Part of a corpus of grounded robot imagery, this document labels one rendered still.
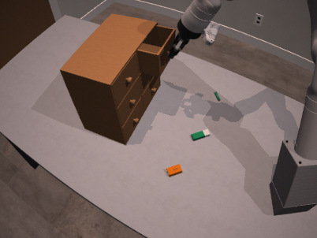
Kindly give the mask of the green rectangular block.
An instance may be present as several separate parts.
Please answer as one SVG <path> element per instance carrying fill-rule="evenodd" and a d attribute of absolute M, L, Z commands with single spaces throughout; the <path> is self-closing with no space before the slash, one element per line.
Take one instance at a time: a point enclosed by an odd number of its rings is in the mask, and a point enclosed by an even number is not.
<path fill-rule="evenodd" d="M 208 129 L 191 134 L 192 140 L 198 140 L 210 136 Z"/>

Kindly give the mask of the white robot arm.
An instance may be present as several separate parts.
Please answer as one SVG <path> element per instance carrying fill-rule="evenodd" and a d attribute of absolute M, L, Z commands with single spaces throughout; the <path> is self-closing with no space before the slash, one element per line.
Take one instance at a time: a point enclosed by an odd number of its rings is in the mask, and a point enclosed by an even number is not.
<path fill-rule="evenodd" d="M 294 150 L 302 158 L 317 160 L 317 0 L 307 0 L 311 18 L 311 58 L 315 70 L 308 85 L 304 110 Z M 182 24 L 191 32 L 201 33 L 203 41 L 211 46 L 220 25 L 211 22 L 221 8 L 220 0 L 193 0 L 181 17 Z"/>

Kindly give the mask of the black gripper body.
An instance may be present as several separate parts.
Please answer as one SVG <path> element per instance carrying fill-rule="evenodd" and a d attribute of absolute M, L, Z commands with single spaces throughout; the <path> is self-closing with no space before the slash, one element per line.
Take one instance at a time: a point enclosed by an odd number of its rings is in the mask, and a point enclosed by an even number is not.
<path fill-rule="evenodd" d="M 181 33 L 181 35 L 178 37 L 178 40 L 176 43 L 179 43 L 181 39 L 184 41 L 182 42 L 181 46 L 186 42 L 187 39 L 198 39 L 202 34 L 201 33 L 195 33 L 189 31 L 181 22 L 181 19 L 177 23 L 177 29 Z"/>

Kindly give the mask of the dark brown drawer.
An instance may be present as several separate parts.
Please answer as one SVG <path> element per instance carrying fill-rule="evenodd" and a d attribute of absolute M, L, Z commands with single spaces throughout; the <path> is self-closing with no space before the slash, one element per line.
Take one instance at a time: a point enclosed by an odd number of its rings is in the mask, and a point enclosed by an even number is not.
<path fill-rule="evenodd" d="M 140 73 L 140 81 L 141 81 L 142 93 L 144 92 L 145 88 L 147 87 L 147 85 L 151 81 L 152 77 L 153 76 L 151 76 L 151 75 L 147 75 L 145 73 Z"/>
<path fill-rule="evenodd" d="M 120 121 L 121 121 L 121 126 L 123 126 L 123 124 L 125 123 L 126 119 L 130 115 L 132 109 L 136 105 L 140 96 L 141 96 L 140 78 L 137 77 L 136 81 L 131 86 L 128 93 L 126 94 L 126 96 L 122 100 L 121 104 L 117 108 L 117 111 L 118 111 L 118 114 L 120 117 Z"/>
<path fill-rule="evenodd" d="M 160 77 L 175 39 L 176 29 L 156 25 L 137 50 L 140 73 Z"/>
<path fill-rule="evenodd" d="M 122 69 L 115 81 L 111 84 L 116 105 L 118 106 L 134 80 L 139 75 L 136 53 L 131 57 L 126 66 Z"/>
<path fill-rule="evenodd" d="M 135 129 L 136 125 L 139 124 L 140 118 L 142 117 L 143 113 L 144 108 L 141 97 L 122 128 L 126 143 L 129 140 L 129 137 L 132 135 L 132 132 Z"/>
<path fill-rule="evenodd" d="M 154 76 L 143 93 L 144 111 L 159 88 L 159 77 Z M 153 89 L 154 88 L 154 89 Z"/>

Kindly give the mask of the brown wooden chest of drawers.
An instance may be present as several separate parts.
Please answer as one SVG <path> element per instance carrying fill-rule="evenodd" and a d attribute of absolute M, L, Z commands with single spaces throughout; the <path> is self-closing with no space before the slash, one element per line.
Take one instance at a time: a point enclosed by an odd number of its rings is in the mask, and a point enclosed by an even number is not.
<path fill-rule="evenodd" d="M 158 22 L 110 14 L 60 68 L 85 129 L 126 145 L 111 84 Z"/>

